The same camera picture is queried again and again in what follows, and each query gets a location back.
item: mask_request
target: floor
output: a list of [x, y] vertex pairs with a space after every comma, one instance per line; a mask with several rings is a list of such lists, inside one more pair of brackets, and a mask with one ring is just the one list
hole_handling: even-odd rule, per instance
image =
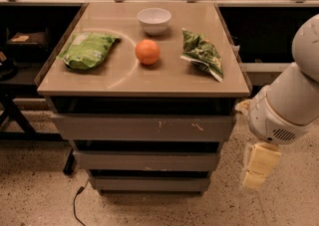
[[[38, 129], [55, 131], [46, 111], [24, 111]], [[230, 140], [203, 195], [109, 193], [86, 185], [84, 170], [63, 174], [66, 142], [0, 142], [1, 225], [319, 225], [319, 121], [311, 132], [282, 147], [282, 158], [258, 192], [241, 191], [244, 148], [256, 142], [247, 118], [237, 114]], [[6, 122], [3, 128], [15, 128]], [[77, 191], [84, 191], [75, 200]]]

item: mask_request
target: bowl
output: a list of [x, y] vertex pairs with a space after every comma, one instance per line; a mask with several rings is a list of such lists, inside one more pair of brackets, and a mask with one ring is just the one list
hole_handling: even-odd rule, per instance
[[168, 28], [170, 18], [171, 14], [163, 8], [147, 8], [138, 14], [141, 26], [151, 36], [162, 34]]

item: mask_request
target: cabinet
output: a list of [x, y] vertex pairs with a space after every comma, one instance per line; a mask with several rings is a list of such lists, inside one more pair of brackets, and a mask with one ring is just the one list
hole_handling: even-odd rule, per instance
[[[150, 38], [137, 19], [149, 7], [167, 9], [172, 19], [165, 34], [151, 37], [160, 61], [146, 67], [135, 57], [135, 44]], [[189, 20], [189, 14], [204, 18]], [[215, 44], [222, 83], [179, 57], [181, 28], [205, 33]], [[233, 128], [234, 104], [250, 93], [214, 4], [91, 2], [73, 30], [87, 31], [119, 34], [122, 40], [86, 73], [56, 60], [38, 92], [92, 186], [100, 193], [205, 191]]]

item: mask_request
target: green vegetable bag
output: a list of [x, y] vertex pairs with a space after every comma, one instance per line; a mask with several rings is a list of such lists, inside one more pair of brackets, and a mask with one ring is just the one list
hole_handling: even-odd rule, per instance
[[219, 82], [223, 79], [221, 58], [206, 36], [182, 29], [183, 52], [181, 58], [195, 64], [200, 70], [213, 75]]
[[71, 42], [58, 55], [58, 58], [71, 69], [93, 69], [107, 57], [113, 43], [119, 38], [119, 36], [95, 32], [74, 34]]

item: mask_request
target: table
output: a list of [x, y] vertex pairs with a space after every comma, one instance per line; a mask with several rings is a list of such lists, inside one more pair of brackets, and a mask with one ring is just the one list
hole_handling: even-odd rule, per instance
[[[137, 14], [148, 7], [171, 13], [165, 34], [149, 37], [140, 27]], [[181, 28], [204, 33], [215, 45], [222, 83], [179, 58]], [[101, 66], [86, 73], [56, 60], [38, 93], [53, 109], [53, 122], [91, 184], [101, 194], [205, 191], [233, 128], [234, 104], [250, 93], [215, 5], [90, 2], [73, 34], [88, 31], [118, 34], [122, 40]], [[155, 40], [161, 51], [160, 61], [149, 67], [134, 53], [145, 38]]]

